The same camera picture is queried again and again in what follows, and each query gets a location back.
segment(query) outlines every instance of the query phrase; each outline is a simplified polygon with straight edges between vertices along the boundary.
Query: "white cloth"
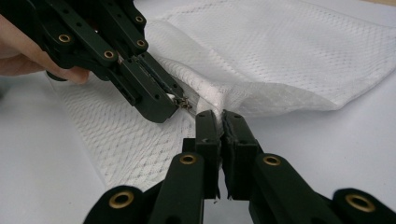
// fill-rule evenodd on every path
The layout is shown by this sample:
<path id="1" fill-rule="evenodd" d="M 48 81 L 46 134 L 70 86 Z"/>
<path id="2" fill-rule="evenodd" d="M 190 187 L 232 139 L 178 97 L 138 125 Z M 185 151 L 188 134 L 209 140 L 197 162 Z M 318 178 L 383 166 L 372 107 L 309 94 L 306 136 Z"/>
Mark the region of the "white cloth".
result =
<path id="1" fill-rule="evenodd" d="M 396 29 L 298 0 L 202 0 L 148 18 L 149 52 L 181 82 L 193 112 L 268 116 L 334 110 L 396 67 Z M 54 83 L 110 187 L 164 178 L 193 118 L 144 120 L 108 82 Z"/>

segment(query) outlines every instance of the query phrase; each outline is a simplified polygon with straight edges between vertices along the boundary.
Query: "skin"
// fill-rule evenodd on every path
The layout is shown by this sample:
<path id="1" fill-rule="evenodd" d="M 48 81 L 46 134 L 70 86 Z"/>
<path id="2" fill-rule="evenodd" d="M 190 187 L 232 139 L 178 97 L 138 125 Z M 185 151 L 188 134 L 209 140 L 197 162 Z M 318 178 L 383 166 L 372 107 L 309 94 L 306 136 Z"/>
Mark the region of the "skin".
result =
<path id="1" fill-rule="evenodd" d="M 85 83 L 90 72 L 80 67 L 62 69 L 32 39 L 0 15 L 0 75 L 12 77 L 43 70 L 77 84 Z"/>

